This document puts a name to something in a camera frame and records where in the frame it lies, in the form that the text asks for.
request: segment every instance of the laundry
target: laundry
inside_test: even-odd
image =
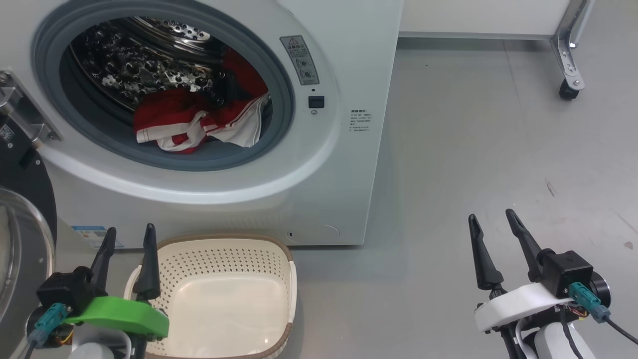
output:
[[[261,136],[262,113],[270,100],[259,73],[236,51],[228,48],[223,69],[228,81],[228,102],[211,108],[204,95],[186,88],[169,89],[144,97],[135,110],[133,129],[138,143],[156,141],[174,153],[192,153],[206,136],[238,146],[252,147]]]

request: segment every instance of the metal leg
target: metal leg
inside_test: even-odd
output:
[[[575,98],[578,91],[585,88],[585,82],[582,80],[572,57],[572,48],[575,47],[575,44],[572,43],[571,37],[578,20],[585,14],[583,10],[587,7],[588,1],[571,0],[569,2],[565,15],[551,40],[552,48],[558,58],[558,64],[561,66],[565,76],[565,82],[561,87],[561,97],[563,98],[565,92],[567,92],[568,97],[572,95],[571,98]]]

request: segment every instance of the washing machine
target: washing machine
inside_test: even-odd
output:
[[[361,244],[402,5],[5,1],[0,112],[30,136],[57,215],[90,245],[116,227],[118,247],[140,248],[146,223],[158,240],[260,233],[288,245]],[[133,116],[150,92],[181,79],[223,105],[225,49],[268,87],[256,144],[207,141],[184,154],[138,143]]]

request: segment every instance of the metal hinge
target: metal hinge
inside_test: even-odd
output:
[[[14,76],[6,71],[0,71],[0,116],[2,115],[9,116],[31,142],[61,140],[50,121],[25,95]]]

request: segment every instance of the white plastic basket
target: white plastic basket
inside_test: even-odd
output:
[[[168,337],[147,359],[272,359],[286,346],[297,305],[297,271],[280,241],[255,235],[180,237],[158,244]],[[134,299],[138,267],[124,297]]]

